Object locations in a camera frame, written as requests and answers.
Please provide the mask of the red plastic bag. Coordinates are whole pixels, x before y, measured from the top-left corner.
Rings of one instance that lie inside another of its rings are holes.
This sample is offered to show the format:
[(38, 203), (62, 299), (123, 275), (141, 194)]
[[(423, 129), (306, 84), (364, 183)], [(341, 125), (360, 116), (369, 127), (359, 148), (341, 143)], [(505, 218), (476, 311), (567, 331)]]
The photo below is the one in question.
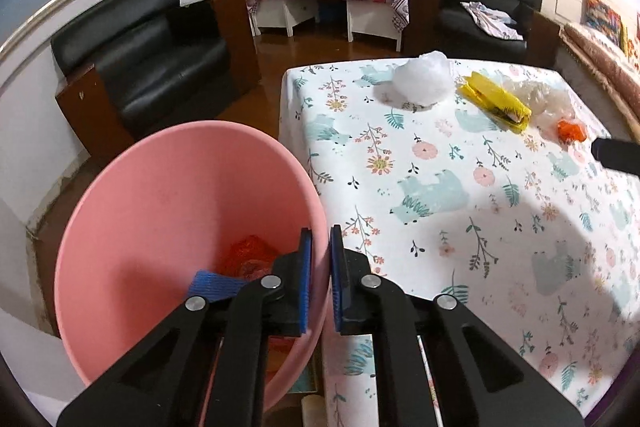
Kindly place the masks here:
[(218, 272), (226, 277), (254, 281), (271, 273), (279, 251), (256, 235), (234, 243), (222, 257)]

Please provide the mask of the white orange snack packet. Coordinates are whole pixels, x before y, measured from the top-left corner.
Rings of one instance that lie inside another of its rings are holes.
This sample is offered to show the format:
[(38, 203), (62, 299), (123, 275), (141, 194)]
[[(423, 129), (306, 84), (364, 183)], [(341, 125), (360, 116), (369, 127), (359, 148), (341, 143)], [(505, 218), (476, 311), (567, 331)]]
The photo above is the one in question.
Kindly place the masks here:
[(586, 125), (579, 119), (560, 119), (556, 124), (556, 134), (559, 141), (565, 144), (582, 143), (588, 139)]

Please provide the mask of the blue foam net sleeve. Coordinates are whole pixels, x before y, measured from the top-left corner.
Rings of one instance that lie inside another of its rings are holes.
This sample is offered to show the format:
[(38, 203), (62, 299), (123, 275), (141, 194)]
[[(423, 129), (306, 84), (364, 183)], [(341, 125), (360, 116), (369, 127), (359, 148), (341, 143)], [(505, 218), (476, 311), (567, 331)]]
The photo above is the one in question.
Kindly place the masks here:
[(202, 297), (209, 303), (213, 303), (235, 297), (246, 284), (247, 281), (236, 277), (201, 270), (194, 275), (186, 297)]

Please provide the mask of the clear plastic wrap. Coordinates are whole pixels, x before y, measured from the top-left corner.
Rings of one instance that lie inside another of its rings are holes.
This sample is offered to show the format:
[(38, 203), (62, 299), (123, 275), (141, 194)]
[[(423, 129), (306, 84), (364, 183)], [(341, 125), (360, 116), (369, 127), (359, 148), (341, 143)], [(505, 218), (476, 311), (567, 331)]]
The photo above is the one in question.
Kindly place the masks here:
[(532, 80), (504, 80), (502, 87), (532, 111), (532, 123), (539, 129), (555, 131), (561, 120), (575, 118), (572, 100), (566, 90)]

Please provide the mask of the yellow plastic wrapper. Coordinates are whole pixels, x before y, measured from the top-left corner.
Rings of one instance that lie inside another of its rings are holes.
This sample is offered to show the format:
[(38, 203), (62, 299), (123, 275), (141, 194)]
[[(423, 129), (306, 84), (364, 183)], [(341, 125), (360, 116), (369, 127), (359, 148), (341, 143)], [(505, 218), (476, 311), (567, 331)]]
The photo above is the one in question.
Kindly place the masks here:
[(512, 131), (520, 133), (528, 127), (532, 110), (517, 96), (479, 72), (464, 77), (457, 89), (462, 96)]

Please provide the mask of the white plastic bag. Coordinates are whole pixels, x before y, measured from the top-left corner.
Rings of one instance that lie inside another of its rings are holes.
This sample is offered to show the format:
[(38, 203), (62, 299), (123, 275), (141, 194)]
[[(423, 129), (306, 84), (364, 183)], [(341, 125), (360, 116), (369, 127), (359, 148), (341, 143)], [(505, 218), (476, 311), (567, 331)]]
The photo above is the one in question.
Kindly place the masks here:
[(425, 107), (447, 98), (456, 87), (448, 57), (439, 51), (410, 58), (398, 66), (392, 85), (408, 102)]

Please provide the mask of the pink plastic trash bin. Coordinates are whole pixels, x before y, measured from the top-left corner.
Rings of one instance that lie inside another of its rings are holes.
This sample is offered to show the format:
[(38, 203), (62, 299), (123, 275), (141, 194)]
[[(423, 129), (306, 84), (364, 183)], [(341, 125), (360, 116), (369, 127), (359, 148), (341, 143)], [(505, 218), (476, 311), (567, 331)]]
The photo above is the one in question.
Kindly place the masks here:
[(265, 389), (292, 388), (322, 331), (329, 227), (305, 168), (280, 142), (222, 120), (179, 124), (111, 162), (67, 223), (54, 306), (79, 377), (95, 381), (186, 297), (196, 272), (221, 272), (233, 244), (257, 236), (281, 254), (314, 240), (308, 329)]

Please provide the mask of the bed with brown blanket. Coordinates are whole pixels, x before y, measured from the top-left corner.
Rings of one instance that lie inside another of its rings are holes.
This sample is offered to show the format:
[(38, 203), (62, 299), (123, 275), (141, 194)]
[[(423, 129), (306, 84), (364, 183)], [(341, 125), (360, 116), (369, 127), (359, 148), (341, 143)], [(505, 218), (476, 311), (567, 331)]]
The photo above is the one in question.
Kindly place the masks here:
[(566, 24), (555, 68), (613, 138), (639, 142), (639, 71), (610, 39)]

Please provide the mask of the colourful striped pillow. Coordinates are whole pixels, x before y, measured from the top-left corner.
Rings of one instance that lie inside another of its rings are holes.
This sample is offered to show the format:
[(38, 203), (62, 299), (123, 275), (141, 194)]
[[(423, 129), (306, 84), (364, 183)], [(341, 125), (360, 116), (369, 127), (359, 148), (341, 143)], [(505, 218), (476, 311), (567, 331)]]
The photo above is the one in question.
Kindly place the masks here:
[(619, 48), (624, 45), (624, 24), (620, 14), (601, 0), (586, 0), (585, 24), (602, 32)]

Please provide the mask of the floral white tablecloth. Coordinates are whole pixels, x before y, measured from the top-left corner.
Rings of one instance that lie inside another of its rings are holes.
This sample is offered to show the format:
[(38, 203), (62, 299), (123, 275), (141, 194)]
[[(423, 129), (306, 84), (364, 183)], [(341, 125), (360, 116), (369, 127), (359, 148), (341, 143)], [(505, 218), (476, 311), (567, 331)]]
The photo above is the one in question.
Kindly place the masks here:
[(593, 419), (639, 341), (638, 179), (588, 143), (501, 129), (457, 93), (408, 102), (395, 68), (288, 70), (281, 142), (374, 273), (457, 298)]

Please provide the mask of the white side table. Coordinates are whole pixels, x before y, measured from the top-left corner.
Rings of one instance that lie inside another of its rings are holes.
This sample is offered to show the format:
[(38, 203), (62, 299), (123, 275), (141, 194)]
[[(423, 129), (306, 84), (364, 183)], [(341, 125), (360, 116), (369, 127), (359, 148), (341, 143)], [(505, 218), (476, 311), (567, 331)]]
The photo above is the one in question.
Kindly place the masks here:
[(282, 31), (288, 38), (299, 27), (314, 26), (340, 32), (348, 42), (356, 36), (386, 39), (401, 51), (402, 33), (393, 23), (389, 4), (360, 0), (262, 0), (248, 4), (253, 34), (263, 30)]

